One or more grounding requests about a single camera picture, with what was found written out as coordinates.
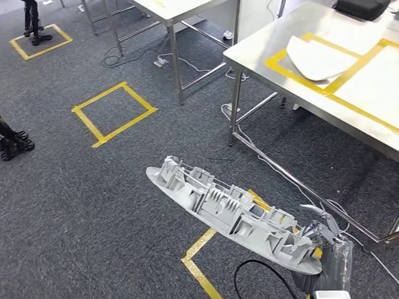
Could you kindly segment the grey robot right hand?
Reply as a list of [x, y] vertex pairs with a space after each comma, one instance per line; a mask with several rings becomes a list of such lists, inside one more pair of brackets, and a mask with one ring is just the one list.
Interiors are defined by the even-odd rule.
[[314, 212], [325, 219], [327, 224], [313, 221], [305, 228], [304, 235], [311, 240], [326, 240], [320, 245], [322, 250], [322, 270], [317, 275], [292, 272], [295, 286], [311, 295], [317, 291], [349, 291], [353, 242], [343, 236], [331, 214], [311, 204], [302, 204], [300, 207]]

